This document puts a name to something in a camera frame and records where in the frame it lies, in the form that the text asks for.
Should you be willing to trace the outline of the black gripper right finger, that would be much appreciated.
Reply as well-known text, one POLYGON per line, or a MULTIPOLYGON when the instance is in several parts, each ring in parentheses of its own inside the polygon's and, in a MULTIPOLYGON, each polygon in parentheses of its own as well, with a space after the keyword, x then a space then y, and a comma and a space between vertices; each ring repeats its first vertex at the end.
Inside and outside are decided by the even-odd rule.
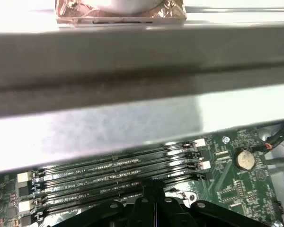
POLYGON ((158 227, 283 227, 284 222, 259 221, 208 201, 195 201, 186 207, 178 199, 167 197, 165 183, 157 181, 158 227))

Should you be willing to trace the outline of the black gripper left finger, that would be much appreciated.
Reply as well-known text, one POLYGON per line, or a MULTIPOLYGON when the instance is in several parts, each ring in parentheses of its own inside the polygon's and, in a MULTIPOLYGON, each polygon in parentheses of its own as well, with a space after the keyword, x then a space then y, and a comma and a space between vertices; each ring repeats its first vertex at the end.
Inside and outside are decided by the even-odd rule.
POLYGON ((142 181, 142 196, 126 205, 114 201, 103 202, 56 227, 154 227, 157 223, 157 181, 142 181))

